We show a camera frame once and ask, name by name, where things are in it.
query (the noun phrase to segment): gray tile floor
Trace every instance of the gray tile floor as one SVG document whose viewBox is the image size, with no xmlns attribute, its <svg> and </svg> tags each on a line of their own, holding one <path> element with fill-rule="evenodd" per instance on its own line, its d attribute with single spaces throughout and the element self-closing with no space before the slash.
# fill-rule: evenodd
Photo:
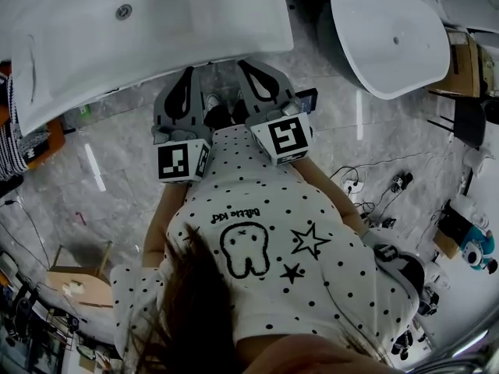
<svg viewBox="0 0 499 374">
<path fill-rule="evenodd" d="M 316 87 L 317 109 L 310 115 L 314 129 L 312 158 L 330 175 L 343 165 L 359 166 L 365 187 L 356 202 L 379 201 L 400 170 L 414 181 L 400 196 L 388 192 L 370 215 L 376 221 L 393 217 L 407 249 L 422 256 L 433 253 L 428 227 L 433 213 L 462 184 L 462 156 L 466 147 L 450 140 L 449 133 L 426 122 L 436 115 L 453 115 L 453 102 L 424 90 L 396 100 L 382 101 L 340 77 L 320 53 L 313 5 L 288 0 L 295 49 L 281 55 L 260 56 L 288 74 L 296 90 Z M 217 91 L 232 106 L 237 95 L 234 62 L 201 68 L 203 90 Z M 26 173 L 24 184 L 6 199 L 18 198 L 32 216 L 52 260 L 59 244 L 65 246 L 62 265 L 96 265 L 107 240 L 113 241 L 111 266 L 138 262 L 144 235 L 160 198 L 162 185 L 153 173 L 154 150 L 150 127 L 152 103 L 168 76 L 113 94 L 91 105 L 89 116 L 74 109 L 64 115 L 77 132 L 66 137 L 65 147 L 39 167 Z M 101 171 L 101 191 L 90 167 L 89 152 Z M 334 178 L 341 181 L 345 172 Z M 348 174 L 355 178 L 355 172 Z M 0 220 L 38 259 L 46 259 L 28 218 L 17 205 L 0 209 Z M 14 256 L 20 270 L 34 283 L 44 282 L 44 268 L 25 250 L 10 242 L 0 229 L 2 248 Z M 68 311 L 67 302 L 47 288 L 41 294 Z M 112 341 L 112 313 L 73 303 L 83 331 Z"/>
</svg>

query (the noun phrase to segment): polka dot shirt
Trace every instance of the polka dot shirt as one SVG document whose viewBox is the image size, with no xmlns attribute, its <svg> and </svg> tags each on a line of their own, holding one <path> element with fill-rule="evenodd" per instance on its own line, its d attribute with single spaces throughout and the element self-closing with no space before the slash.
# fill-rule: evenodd
<svg viewBox="0 0 499 374">
<path fill-rule="evenodd" d="M 377 269 L 373 250 L 290 165 L 272 166 L 243 126 L 213 141 L 205 178 L 189 188 L 167 236 L 181 245 L 188 223 L 207 240 L 232 289 L 234 341 L 292 333 L 338 340 L 345 329 L 390 348 L 417 306 Z M 144 315 L 161 308 L 167 280 L 167 260 L 159 270 L 111 272 L 120 354 L 127 328 L 147 331 Z"/>
</svg>

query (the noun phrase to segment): sink basin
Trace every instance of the sink basin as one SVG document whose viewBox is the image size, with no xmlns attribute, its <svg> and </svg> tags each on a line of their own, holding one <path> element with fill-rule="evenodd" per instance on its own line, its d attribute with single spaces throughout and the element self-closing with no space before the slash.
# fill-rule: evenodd
<svg viewBox="0 0 499 374">
<path fill-rule="evenodd" d="M 320 33 L 337 47 L 333 65 L 374 96 L 396 98 L 447 75 L 447 34 L 421 0 L 331 0 L 331 13 Z"/>
<path fill-rule="evenodd" d="M 39 0 L 13 40 L 23 134 L 188 65 L 293 47 L 285 0 Z"/>
</svg>

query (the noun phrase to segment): tooth cartoon print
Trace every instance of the tooth cartoon print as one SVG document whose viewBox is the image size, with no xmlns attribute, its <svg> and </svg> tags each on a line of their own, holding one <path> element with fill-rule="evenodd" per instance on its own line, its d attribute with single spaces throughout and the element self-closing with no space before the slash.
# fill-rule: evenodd
<svg viewBox="0 0 499 374">
<path fill-rule="evenodd" d="M 252 273 L 263 276 L 270 269 L 267 256 L 268 233 L 261 224 L 247 221 L 227 227 L 220 236 L 221 251 L 227 259 L 228 272 L 234 278 Z"/>
</svg>

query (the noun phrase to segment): brown hair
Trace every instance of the brown hair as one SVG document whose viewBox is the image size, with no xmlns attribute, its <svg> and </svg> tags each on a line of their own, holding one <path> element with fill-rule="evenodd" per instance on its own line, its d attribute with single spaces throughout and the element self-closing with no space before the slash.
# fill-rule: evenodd
<svg viewBox="0 0 499 374">
<path fill-rule="evenodd" d="M 130 333 L 140 356 L 136 372 L 242 372 L 232 339 L 229 287 L 204 239 L 188 224 L 186 230 L 186 247 L 166 243 L 172 274 L 165 287 L 164 325 L 159 314 L 146 339 Z M 347 348 L 388 363 L 370 340 L 372 351 L 346 330 L 342 333 Z"/>
</svg>

